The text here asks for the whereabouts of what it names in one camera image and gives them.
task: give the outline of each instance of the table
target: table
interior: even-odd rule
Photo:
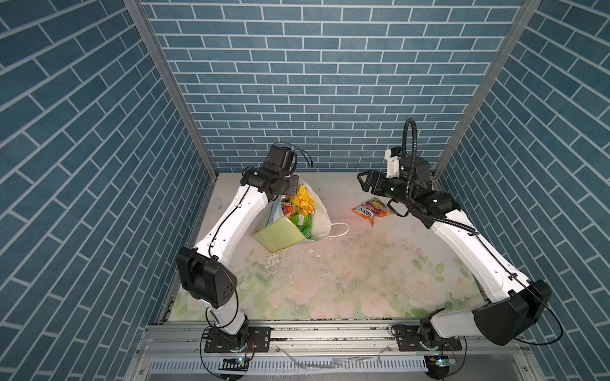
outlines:
[[[347,223],[350,231],[269,253],[252,237],[258,221],[252,223],[228,266],[250,320],[421,318],[438,308],[482,304],[472,273],[417,218],[376,218],[372,227],[352,212],[373,197],[360,189],[355,173],[298,175],[319,195],[331,221]],[[226,210],[240,179],[220,174],[197,241]],[[331,234],[343,231],[334,226]],[[169,320],[204,321],[204,312],[203,303],[180,288]]]

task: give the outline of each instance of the blue brick wall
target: blue brick wall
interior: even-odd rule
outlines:
[[[209,175],[121,0],[0,2],[0,380],[114,380]]]
[[[221,171],[258,166],[278,140],[309,150],[316,170],[356,171],[383,167],[408,117],[418,121],[423,156],[438,160],[521,2],[171,0],[145,8]]]
[[[543,0],[443,174],[495,247],[546,279],[544,375],[610,374],[610,2]],[[527,336],[558,332],[544,319]]]

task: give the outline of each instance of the bag handle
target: bag handle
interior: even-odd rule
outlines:
[[[324,240],[325,238],[341,237],[342,235],[346,235],[350,231],[350,226],[348,224],[346,224],[346,223],[334,223],[334,224],[331,224],[331,226],[333,226],[333,225],[345,225],[345,226],[347,226],[347,230],[344,233],[341,233],[339,235],[329,235],[328,237],[324,237],[321,240]]]

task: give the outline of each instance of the floral pattern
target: floral pattern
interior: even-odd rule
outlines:
[[[353,175],[347,176],[351,181]],[[309,184],[341,181],[303,177]],[[229,264],[238,278],[240,308],[249,319],[421,318],[438,308],[462,310],[483,301],[472,273],[419,220],[389,216],[371,227],[351,212],[367,199],[359,189],[341,199],[324,186],[315,191],[331,220],[348,223],[350,232],[269,253],[252,237],[253,223]],[[230,193],[219,181],[202,235],[226,209],[223,199]],[[181,288],[170,320],[205,320],[204,312],[203,302]]]

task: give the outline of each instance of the black mounting plate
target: black mounting plate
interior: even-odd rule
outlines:
[[[248,327],[246,342],[248,349],[252,350],[249,343],[250,338],[254,339],[254,352],[269,352],[269,342],[271,339],[271,327]],[[220,335],[209,335],[206,340],[205,353],[231,353],[231,350],[222,346]]]
[[[404,324],[396,324],[392,326],[392,335],[396,338],[398,350],[400,352],[412,351],[428,351],[420,341],[419,330],[420,326],[405,326]],[[444,350],[458,352],[462,350],[462,343],[459,339],[449,338],[445,340]]]

